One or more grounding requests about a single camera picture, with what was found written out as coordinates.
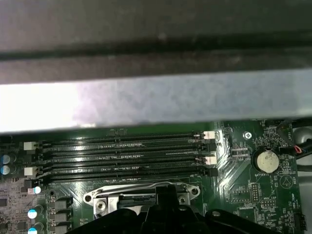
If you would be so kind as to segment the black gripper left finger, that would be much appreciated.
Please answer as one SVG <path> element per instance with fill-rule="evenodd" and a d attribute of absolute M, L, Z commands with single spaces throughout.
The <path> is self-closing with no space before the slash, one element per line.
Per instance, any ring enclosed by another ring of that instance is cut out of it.
<path fill-rule="evenodd" d="M 165 234 L 166 187 L 156 188 L 156 203 L 147 212 L 121 208 L 73 230 L 74 234 Z"/>

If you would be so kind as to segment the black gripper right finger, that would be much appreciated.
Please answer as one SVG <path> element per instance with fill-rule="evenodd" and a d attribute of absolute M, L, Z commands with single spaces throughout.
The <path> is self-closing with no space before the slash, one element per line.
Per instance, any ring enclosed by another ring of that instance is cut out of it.
<path fill-rule="evenodd" d="M 273 234 L 274 231 L 221 209 L 197 216 L 190 206 L 181 205 L 176 188 L 167 186 L 166 208 L 178 234 Z"/>

